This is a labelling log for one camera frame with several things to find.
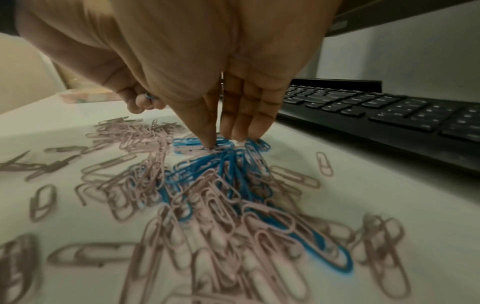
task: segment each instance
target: white desk surface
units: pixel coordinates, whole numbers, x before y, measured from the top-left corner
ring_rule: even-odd
[[[45,154],[44,148],[89,145],[85,134],[99,121],[130,115],[123,102],[63,104],[50,97],[0,115],[0,161],[31,150],[22,161],[49,163],[67,154]],[[172,110],[147,111],[147,122],[175,122]],[[480,181],[460,175],[439,175],[342,142],[307,135],[275,123],[263,137],[271,144],[264,154],[269,165],[280,165],[315,176],[320,190],[304,189],[300,208],[359,227],[366,212],[390,215],[405,227],[398,246],[412,285],[401,303],[480,303]],[[315,153],[325,152],[335,170],[320,175]],[[80,169],[122,155],[116,147],[84,156],[49,175],[24,182],[25,172],[0,172],[0,244],[23,233],[35,233],[41,249],[41,288],[22,303],[117,303],[128,264],[103,268],[58,268],[45,264],[55,249],[74,242],[138,241],[156,208],[120,224],[105,206],[82,207],[74,193]],[[171,155],[168,162],[181,158]],[[53,183],[58,207],[39,223],[29,220],[29,201],[36,189]],[[369,271],[355,266],[344,276],[322,263],[301,265],[314,303],[390,303],[375,286]],[[160,303],[175,279],[160,269],[149,303]]]

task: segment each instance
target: desk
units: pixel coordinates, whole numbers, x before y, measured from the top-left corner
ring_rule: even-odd
[[[50,163],[66,155],[43,153],[49,147],[90,145],[85,137],[99,121],[126,116],[123,102],[63,104],[50,97],[0,116],[0,160],[31,150],[22,161]],[[146,111],[146,122],[180,122],[170,109]],[[394,160],[330,143],[275,123],[263,139],[271,145],[264,154],[269,165],[292,168],[318,178],[320,190],[304,190],[299,207],[359,227],[362,216],[397,218],[405,227],[398,246],[412,285],[410,298],[401,303],[480,302],[480,183],[444,179],[435,174],[404,168]],[[325,152],[335,170],[333,178],[320,175],[315,154]],[[117,303],[127,264],[104,268],[58,268],[45,264],[55,249],[73,242],[138,241],[156,209],[147,209],[124,224],[115,222],[105,206],[81,206],[74,193],[80,169],[122,155],[116,147],[86,155],[68,167],[29,183],[25,172],[0,172],[0,243],[23,233],[38,236],[41,249],[41,288],[23,302],[45,304]],[[180,156],[169,155],[174,164]],[[40,223],[29,220],[29,201],[36,189],[53,183],[58,206]],[[375,286],[369,271],[356,266],[340,275],[321,262],[299,266],[307,278],[313,302],[390,303]],[[151,303],[175,285],[168,265],[161,268]]]

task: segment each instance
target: black keyboard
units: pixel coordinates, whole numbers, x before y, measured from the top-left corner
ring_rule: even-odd
[[[279,115],[480,176],[480,104],[381,92],[381,82],[294,79]]]

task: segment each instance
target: hand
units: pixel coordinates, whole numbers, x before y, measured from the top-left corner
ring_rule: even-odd
[[[145,88],[115,50],[130,51],[108,0],[19,0],[16,27],[54,62],[118,93],[130,112],[148,107]],[[155,107],[165,105],[158,101]]]
[[[220,133],[257,139],[319,47],[341,0],[112,0],[141,64],[132,69],[207,147]]]

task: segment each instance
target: keyboard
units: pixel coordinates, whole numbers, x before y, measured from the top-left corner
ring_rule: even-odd
[[[294,79],[279,115],[480,176],[479,103],[382,93],[381,82]]]

